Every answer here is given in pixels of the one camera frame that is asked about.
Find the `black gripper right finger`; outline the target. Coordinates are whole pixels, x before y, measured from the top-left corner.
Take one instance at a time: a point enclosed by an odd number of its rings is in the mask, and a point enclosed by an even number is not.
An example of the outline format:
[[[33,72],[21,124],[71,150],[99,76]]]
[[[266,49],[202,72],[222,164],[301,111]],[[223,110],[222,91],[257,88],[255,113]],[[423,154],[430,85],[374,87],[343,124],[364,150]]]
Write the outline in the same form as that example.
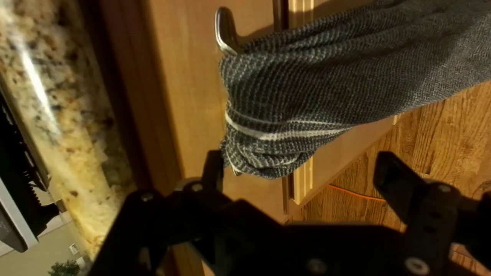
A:
[[[394,151],[380,151],[374,183],[398,217],[412,222],[424,200],[429,183]]]

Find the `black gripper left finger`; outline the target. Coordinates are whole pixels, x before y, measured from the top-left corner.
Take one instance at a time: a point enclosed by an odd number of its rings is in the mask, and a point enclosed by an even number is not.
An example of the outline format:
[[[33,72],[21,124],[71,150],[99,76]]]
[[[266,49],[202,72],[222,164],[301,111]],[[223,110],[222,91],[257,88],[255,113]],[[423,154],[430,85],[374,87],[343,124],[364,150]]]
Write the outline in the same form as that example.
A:
[[[225,177],[225,159],[220,150],[211,150],[208,153],[202,182],[206,188],[222,190]]]

